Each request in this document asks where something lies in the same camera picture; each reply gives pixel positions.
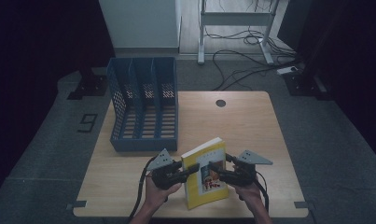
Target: book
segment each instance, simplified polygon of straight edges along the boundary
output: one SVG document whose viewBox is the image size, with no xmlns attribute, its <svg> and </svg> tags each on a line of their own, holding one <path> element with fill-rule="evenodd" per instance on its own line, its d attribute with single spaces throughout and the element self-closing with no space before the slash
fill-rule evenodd
<svg viewBox="0 0 376 224">
<path fill-rule="evenodd" d="M 209 163 L 226 169 L 225 142 L 217 137 L 181 156 L 183 168 L 196 163 L 199 171 L 190 175 L 185 183 L 188 209 L 229 197 L 228 185 L 219 180 L 219 175 L 210 170 Z"/>
</svg>

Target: table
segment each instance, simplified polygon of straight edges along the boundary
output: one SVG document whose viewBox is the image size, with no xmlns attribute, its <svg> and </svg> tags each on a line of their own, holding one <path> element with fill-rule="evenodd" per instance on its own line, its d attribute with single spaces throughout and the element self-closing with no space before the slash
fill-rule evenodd
<svg viewBox="0 0 376 224">
<path fill-rule="evenodd" d="M 263 56 L 267 64 L 274 64 L 270 48 L 267 46 L 275 12 L 278 8 L 279 0 L 275 0 L 272 11 L 269 12 L 206 12 L 206 0 L 202 0 L 202 10 L 200 13 L 200 37 L 198 64 L 204 63 L 204 29 L 208 25 L 234 25 L 234 26 L 266 26 L 263 38 L 258 40 Z"/>
<path fill-rule="evenodd" d="M 226 105 L 217 106 L 217 100 L 225 101 Z M 180 161 L 180 155 L 217 136 L 225 140 L 230 155 L 238 156 L 250 149 L 273 161 L 271 166 L 257 165 L 267 181 L 270 216 L 307 217 L 307 208 L 295 207 L 295 202 L 304 202 L 304 197 L 267 92 L 180 91 L 178 101 L 178 150 L 170 152 L 174 160 Z M 141 172 L 146 162 L 157 155 L 157 152 L 116 152 L 109 142 L 114 120 L 111 104 L 77 196 L 78 202 L 86 201 L 84 206 L 74 208 L 78 217 L 127 217 L 135 204 Z M 187 209 L 181 188 L 155 217 L 252 217 L 252 214 L 232 187 L 228 199 L 192 210 Z"/>
</svg>

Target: desk leg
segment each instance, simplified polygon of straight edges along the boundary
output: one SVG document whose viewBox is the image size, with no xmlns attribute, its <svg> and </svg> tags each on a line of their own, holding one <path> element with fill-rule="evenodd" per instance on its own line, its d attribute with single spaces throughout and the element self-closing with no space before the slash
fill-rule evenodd
<svg viewBox="0 0 376 224">
<path fill-rule="evenodd" d="M 260 48 L 262 50 L 264 59 L 266 59 L 266 63 L 267 64 L 274 64 L 274 60 L 272 59 L 272 54 L 269 50 L 269 46 L 266 45 L 266 43 L 263 42 L 262 38 L 259 39 L 259 43 L 260 43 Z"/>
<path fill-rule="evenodd" d="M 199 52 L 197 53 L 198 64 L 204 64 L 204 28 L 205 28 L 204 14 L 205 14 L 205 0 L 202 0 L 202 11 L 200 13 Z"/>
</svg>

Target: black curtain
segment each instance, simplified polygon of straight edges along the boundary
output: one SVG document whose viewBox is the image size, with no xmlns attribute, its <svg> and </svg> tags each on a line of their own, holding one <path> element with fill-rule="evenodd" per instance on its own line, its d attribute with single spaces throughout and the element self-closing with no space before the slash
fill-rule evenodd
<svg viewBox="0 0 376 224">
<path fill-rule="evenodd" d="M 376 0 L 311 0 L 303 12 L 301 2 L 291 0 L 288 9 L 304 14 L 303 27 L 290 29 L 302 16 L 287 10 L 279 36 L 295 43 L 305 80 L 319 76 L 376 153 Z"/>
<path fill-rule="evenodd" d="M 114 56 L 97 0 L 0 0 L 0 186 L 57 95 L 57 81 Z"/>
</svg>

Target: metal frame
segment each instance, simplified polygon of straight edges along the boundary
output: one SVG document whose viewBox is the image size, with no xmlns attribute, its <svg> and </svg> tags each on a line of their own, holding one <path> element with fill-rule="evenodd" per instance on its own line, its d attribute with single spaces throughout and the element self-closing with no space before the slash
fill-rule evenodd
<svg viewBox="0 0 376 224">
<path fill-rule="evenodd" d="M 206 25 L 267 26 L 263 38 L 259 39 L 259 45 L 267 64 L 274 64 L 267 42 L 279 0 L 275 0 L 271 12 L 205 12 L 205 1 L 202 0 L 202 11 L 200 14 L 198 64 L 204 64 L 204 28 Z"/>
</svg>

